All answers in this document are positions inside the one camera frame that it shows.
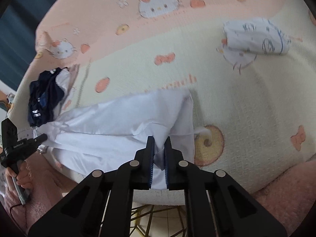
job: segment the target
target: pink towel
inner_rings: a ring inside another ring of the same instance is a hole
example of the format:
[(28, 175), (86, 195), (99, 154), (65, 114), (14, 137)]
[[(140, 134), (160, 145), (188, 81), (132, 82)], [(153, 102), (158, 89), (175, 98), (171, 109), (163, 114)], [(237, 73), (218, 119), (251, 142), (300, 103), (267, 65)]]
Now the pink towel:
[[(69, 192), (77, 183), (52, 168), (38, 152), (30, 156), (26, 162), (33, 182), (31, 200), (25, 206), (13, 208), (12, 216), (21, 229), (28, 232), (40, 217), (62, 199), (62, 192)], [(20, 204), (20, 200), (8, 188), (4, 202), (8, 213), (10, 207)]]
[(290, 168), (253, 196), (291, 235), (315, 202), (316, 161)]

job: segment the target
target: cable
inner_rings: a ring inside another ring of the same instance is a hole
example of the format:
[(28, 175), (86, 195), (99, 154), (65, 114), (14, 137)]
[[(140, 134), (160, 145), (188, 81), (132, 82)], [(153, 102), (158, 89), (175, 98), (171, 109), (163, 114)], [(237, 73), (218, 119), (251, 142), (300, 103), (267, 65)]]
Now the cable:
[(12, 206), (12, 207), (10, 208), (10, 215), (11, 215), (13, 221), (15, 222), (15, 224), (18, 226), (18, 228), (19, 228), (22, 232), (24, 232), (24, 231), (21, 229), (21, 227), (18, 225), (18, 223), (16, 222), (16, 220), (14, 219), (14, 217), (13, 217), (13, 215), (12, 215), (12, 209), (15, 208), (15, 207), (17, 207), (17, 206), (21, 206), (21, 205), (22, 205), (22, 203), (16, 204), (16, 205)]

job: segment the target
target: hand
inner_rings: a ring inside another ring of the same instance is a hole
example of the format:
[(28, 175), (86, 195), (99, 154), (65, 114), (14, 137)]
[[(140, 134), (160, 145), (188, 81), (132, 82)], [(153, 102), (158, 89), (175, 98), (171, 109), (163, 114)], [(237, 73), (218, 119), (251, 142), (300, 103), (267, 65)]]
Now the hand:
[(6, 177), (6, 180), (7, 180), (9, 191), (14, 193), (15, 196), (17, 196), (17, 192), (15, 190), (15, 186), (13, 184), (12, 177), (16, 177), (16, 179), (17, 179), (16, 183), (18, 185), (20, 185), (21, 187), (23, 187), (24, 189), (30, 189), (30, 190), (33, 189), (32, 180), (30, 178), (29, 171), (26, 168), (26, 166), (27, 166), (27, 164), (24, 161), (20, 165), (20, 170), (19, 170), (19, 174), (18, 175), (16, 175), (16, 173), (9, 167), (7, 167), (6, 170), (5, 170), (5, 177)]

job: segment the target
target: navy blue clothing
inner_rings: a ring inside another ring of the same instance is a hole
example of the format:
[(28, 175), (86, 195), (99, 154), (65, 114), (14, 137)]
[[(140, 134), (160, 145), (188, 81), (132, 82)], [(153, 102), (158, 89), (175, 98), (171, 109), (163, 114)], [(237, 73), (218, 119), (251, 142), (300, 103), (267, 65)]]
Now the navy blue clothing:
[(64, 97), (64, 91), (56, 84), (61, 68), (45, 70), (37, 81), (30, 83), (28, 122), (30, 126), (41, 126), (54, 120), (54, 108)]

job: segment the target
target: mattress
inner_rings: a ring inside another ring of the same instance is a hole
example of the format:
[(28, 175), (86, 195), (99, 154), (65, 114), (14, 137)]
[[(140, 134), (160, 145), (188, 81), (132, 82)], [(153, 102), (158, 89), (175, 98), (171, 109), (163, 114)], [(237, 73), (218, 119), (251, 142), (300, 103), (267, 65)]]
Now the mattress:
[[(239, 71), (223, 49), (223, 24), (255, 17), (269, 19), (292, 44), (288, 54), (253, 56)], [(194, 127), (213, 136), (195, 139), (195, 163), (225, 170), (253, 193), (316, 153), (315, 37), (303, 0), (58, 0), (37, 28), (37, 55), (9, 118), (28, 127), (29, 83), (43, 70), (75, 63), (78, 77), (62, 112), (188, 88)], [(184, 196), (135, 191), (134, 200), (178, 205)]]

